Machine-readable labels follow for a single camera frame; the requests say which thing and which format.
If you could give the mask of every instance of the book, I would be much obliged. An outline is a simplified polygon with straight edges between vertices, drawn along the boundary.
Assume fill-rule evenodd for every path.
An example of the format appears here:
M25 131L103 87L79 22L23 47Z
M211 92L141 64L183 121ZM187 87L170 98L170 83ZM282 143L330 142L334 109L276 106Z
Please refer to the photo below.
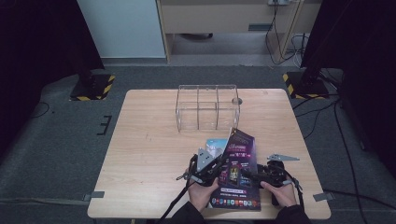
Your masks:
M206 149L219 153L223 147L226 163L221 167L219 188L209 200L208 207L261 211L259 188L241 176L241 169L257 173L256 146L253 136L232 128L228 139L208 139Z

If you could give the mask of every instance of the hand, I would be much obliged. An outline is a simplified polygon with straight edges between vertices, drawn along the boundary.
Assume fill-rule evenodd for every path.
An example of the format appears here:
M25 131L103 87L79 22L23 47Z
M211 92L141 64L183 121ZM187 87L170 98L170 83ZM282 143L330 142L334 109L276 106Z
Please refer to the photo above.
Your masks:
M297 204L292 184L288 184L280 188L276 188L265 181L262 181L260 184L263 188L268 189L275 195L280 206L290 207Z
M204 210L210 200L210 195L219 187L218 181L219 179L216 177L210 187L204 187L197 183L189 187L190 202L199 212Z

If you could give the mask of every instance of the wall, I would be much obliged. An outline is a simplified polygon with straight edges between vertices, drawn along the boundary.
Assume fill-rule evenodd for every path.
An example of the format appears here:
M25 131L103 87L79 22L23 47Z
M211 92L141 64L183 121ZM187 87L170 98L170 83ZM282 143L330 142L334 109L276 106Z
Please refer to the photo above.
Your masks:
M78 0L102 58L165 58L155 0Z

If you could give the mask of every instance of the black base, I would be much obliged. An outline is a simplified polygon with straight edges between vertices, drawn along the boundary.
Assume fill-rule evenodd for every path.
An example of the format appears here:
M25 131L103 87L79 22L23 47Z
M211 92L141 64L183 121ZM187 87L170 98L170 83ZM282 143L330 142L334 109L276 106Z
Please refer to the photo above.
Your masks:
M312 85L303 85L302 77L304 72L288 72L287 86L291 98L311 98L316 96L329 97L329 92L323 81L317 79Z
M106 94L105 89L109 85L111 75L92 75L94 82L91 86L85 86L81 80L78 81L70 98L77 99L79 97L86 97L90 99L102 99Z

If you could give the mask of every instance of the person's left hand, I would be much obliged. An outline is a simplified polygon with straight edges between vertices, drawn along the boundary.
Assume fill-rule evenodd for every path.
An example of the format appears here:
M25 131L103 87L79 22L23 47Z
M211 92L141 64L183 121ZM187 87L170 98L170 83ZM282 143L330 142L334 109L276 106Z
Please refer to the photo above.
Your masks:
M219 179L216 177L210 187L204 187L198 183L194 183L189 187L190 202L199 212L204 210L210 200L210 195L219 187L218 181Z

